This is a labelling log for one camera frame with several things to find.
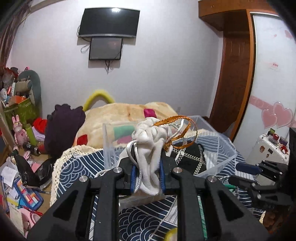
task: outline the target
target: silver bolt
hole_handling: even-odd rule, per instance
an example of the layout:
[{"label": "silver bolt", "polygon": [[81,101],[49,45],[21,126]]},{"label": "silver bolt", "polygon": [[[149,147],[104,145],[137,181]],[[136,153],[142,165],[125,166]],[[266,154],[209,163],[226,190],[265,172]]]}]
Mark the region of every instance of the silver bolt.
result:
[{"label": "silver bolt", "polygon": [[115,173],[121,173],[122,172],[122,168],[121,167],[115,167],[115,168],[113,168],[113,171]]},{"label": "silver bolt", "polygon": [[88,179],[88,177],[87,176],[81,176],[81,177],[79,177],[79,181],[81,181],[82,183],[84,183],[84,182],[86,182],[87,181],[87,179]]},{"label": "silver bolt", "polygon": [[214,183],[217,181],[217,178],[215,176],[208,176],[207,179],[211,182]]},{"label": "silver bolt", "polygon": [[175,167],[175,168],[173,169],[173,171],[174,171],[175,173],[181,173],[183,170],[182,170],[182,168],[180,168],[180,167]]}]

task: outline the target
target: television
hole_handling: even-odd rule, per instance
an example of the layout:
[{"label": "television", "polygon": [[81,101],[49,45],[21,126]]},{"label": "television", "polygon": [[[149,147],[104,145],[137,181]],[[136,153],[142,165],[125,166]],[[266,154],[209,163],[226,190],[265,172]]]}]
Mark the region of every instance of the television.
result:
[{"label": "television", "polygon": [[124,8],[86,8],[79,37],[136,37],[140,11]]},{"label": "television", "polygon": [[89,60],[119,60],[122,44],[122,38],[93,37],[89,48]]}]

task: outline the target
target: yellow plush handle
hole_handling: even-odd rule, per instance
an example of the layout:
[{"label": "yellow plush handle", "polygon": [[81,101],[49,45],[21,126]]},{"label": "yellow plush handle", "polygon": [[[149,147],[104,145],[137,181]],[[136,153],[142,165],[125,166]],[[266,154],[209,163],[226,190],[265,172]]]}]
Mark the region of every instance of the yellow plush handle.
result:
[{"label": "yellow plush handle", "polygon": [[105,99],[107,104],[114,103],[114,99],[110,96],[110,94],[105,90],[96,90],[92,93],[92,95],[87,99],[85,104],[83,105],[83,111],[87,111],[90,108],[92,102],[99,96],[102,96]]}]

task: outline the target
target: gold braided ribbon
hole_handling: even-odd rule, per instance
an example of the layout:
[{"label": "gold braided ribbon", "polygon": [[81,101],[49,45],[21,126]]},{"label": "gold braided ribbon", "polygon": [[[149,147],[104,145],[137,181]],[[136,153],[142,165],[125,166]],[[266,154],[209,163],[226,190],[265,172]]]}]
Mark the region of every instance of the gold braided ribbon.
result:
[{"label": "gold braided ribbon", "polygon": [[[164,144],[164,147],[163,148],[164,148],[165,151],[168,150],[168,148],[169,148],[170,145],[172,145],[176,149],[183,149],[183,148],[189,147],[189,146],[191,146],[195,142],[195,140],[197,138],[197,135],[198,134],[197,134],[197,126],[196,126],[195,122],[191,118],[189,118],[187,116],[184,116],[184,115],[177,115],[177,116],[169,117],[167,119],[164,119],[164,120],[161,120],[159,122],[156,122],[154,124],[154,126],[161,126],[161,125],[165,125],[165,124],[170,124],[170,123],[173,123],[173,122],[175,122],[176,120],[179,120],[179,119],[188,120],[189,123],[188,123],[188,125],[186,126],[186,128],[183,130],[183,132],[180,135],[174,137],[173,139],[171,139],[170,141],[168,141],[167,143]],[[189,130],[189,128],[191,126],[191,123],[190,122],[192,122],[194,124],[195,129],[196,129],[196,135],[195,135],[194,140],[191,143],[186,144],[186,145],[183,145],[183,146],[174,146],[173,145],[173,141],[176,141],[176,140],[184,137],[184,135],[186,134],[186,132]]]}]

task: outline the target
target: small black monitor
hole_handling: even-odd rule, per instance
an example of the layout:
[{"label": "small black monitor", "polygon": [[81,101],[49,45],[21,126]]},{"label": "small black monitor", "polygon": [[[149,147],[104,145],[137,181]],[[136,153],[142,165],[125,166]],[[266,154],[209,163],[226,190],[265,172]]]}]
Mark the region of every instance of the small black monitor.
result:
[{"label": "small black monitor", "polygon": [[92,38],[89,48],[89,60],[119,60],[122,45],[122,38]]},{"label": "small black monitor", "polygon": [[79,37],[136,37],[140,11],[117,7],[86,8]]}]

